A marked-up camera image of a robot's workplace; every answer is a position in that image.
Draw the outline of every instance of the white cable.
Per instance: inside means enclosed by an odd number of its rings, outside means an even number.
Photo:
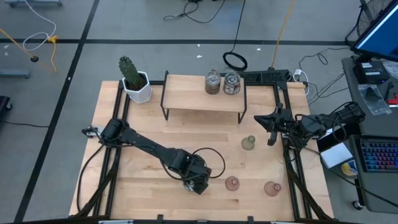
[[[33,8],[32,8],[32,6],[30,6],[30,4],[27,2],[27,0],[25,0],[25,3],[26,3],[27,6],[29,7],[29,9],[32,10],[32,12],[34,12],[34,14],[38,15],[40,18],[42,18],[42,19],[44,19],[45,21],[50,22],[50,23],[52,23],[52,24],[54,25],[54,31],[51,33],[51,35],[49,35],[49,34],[46,33],[46,32],[38,32],[38,33],[33,34],[32,36],[26,38],[26,39],[23,41],[23,43],[22,43],[23,48],[24,48],[26,51],[33,51],[33,50],[36,50],[36,49],[38,49],[39,47],[41,47],[49,38],[51,38],[51,37],[54,35],[55,30],[57,30],[57,25],[56,25],[54,22],[50,21],[49,19],[46,19],[46,18],[44,18],[43,16],[41,16],[41,15],[40,15],[39,13],[37,13],[36,11],[34,11]],[[41,44],[39,44],[38,46],[36,46],[35,48],[33,48],[33,49],[27,49],[27,48],[25,47],[25,43],[26,43],[30,38],[32,38],[32,37],[34,37],[34,36],[37,36],[37,35],[40,35],[40,34],[46,35],[47,38],[46,38]]]
[[[301,74],[304,74],[305,80],[307,81],[307,83],[309,83],[307,74],[301,69],[296,69],[296,71],[293,74],[293,81],[297,82],[297,80],[294,78],[294,76],[298,75],[298,79],[300,79]],[[308,96],[309,93],[310,93],[310,88],[307,86],[307,92],[305,93],[305,95]]]

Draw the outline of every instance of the white hexagonal pot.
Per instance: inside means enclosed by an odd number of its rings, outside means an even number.
[[[138,73],[144,75],[145,79],[147,80],[147,84],[144,87],[142,87],[142,89],[134,91],[126,88],[126,82],[125,82],[126,78],[123,78],[123,87],[124,91],[126,91],[126,93],[130,96],[130,99],[134,100],[134,102],[145,103],[148,102],[152,96],[152,88],[149,85],[149,79],[146,72],[138,71]]]

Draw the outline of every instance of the concrete floor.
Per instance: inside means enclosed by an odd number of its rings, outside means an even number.
[[[75,44],[58,44],[55,63],[58,73],[48,73],[31,63],[15,45],[0,39],[0,67],[28,68],[30,79],[0,79],[0,95],[12,98],[14,109],[5,118],[20,123],[47,125],[57,105],[65,78],[70,70],[86,20],[94,0],[67,0],[63,7],[34,5],[38,13],[57,23],[56,34],[61,39],[73,39]],[[67,217],[80,170],[86,137],[80,130],[87,127],[93,113],[103,80],[119,80],[118,58],[129,56],[139,70],[146,71],[151,80],[163,80],[165,70],[173,73],[202,75],[214,68],[229,71],[222,54],[231,44],[216,40],[233,40],[243,0],[226,0],[224,8],[209,24],[197,24],[187,18],[164,22],[166,15],[180,14],[185,0],[100,0],[88,39],[122,40],[198,40],[198,43],[179,44],[85,44],[78,61],[65,104],[53,134],[47,157],[35,186],[24,221]],[[206,20],[219,5],[204,1],[192,14]],[[247,1],[239,40],[276,40],[290,0]],[[300,0],[292,11],[282,40],[342,41],[354,25],[359,1]],[[28,8],[11,9],[0,0],[0,27],[13,37],[23,39],[36,32],[51,32],[52,25],[35,16]],[[215,40],[200,44],[200,40]],[[235,52],[249,62],[248,71],[266,70],[272,62],[275,45],[237,45]],[[315,54],[327,47],[314,45],[281,45],[275,68],[294,72],[304,55]],[[50,44],[34,52],[40,61],[50,65]],[[343,57],[352,55],[347,49],[327,51],[327,66],[317,58],[303,63],[310,82],[323,87],[341,72]],[[330,92],[346,87],[342,78]],[[313,96],[310,91],[308,99]],[[349,101],[348,90],[314,103],[312,113],[327,113]],[[1,125],[0,131],[0,223],[13,222],[47,129]],[[395,223],[398,215],[357,211],[350,202],[356,190],[325,171],[335,217],[347,222]]]

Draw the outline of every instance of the chair wheel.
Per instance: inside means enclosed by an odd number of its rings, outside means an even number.
[[[12,109],[12,104],[8,103],[7,106],[6,106],[6,110],[9,111],[11,109]]]
[[[363,205],[361,205],[361,204],[359,203],[359,200],[353,201],[351,204],[352,204],[353,207],[354,207],[355,209],[357,209],[358,211],[361,211],[361,210],[363,209]]]

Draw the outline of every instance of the cactus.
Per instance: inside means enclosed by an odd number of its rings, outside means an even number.
[[[146,79],[141,77],[131,59],[127,56],[120,57],[119,68],[123,76],[126,78],[126,86],[130,90],[140,90],[146,84]]]

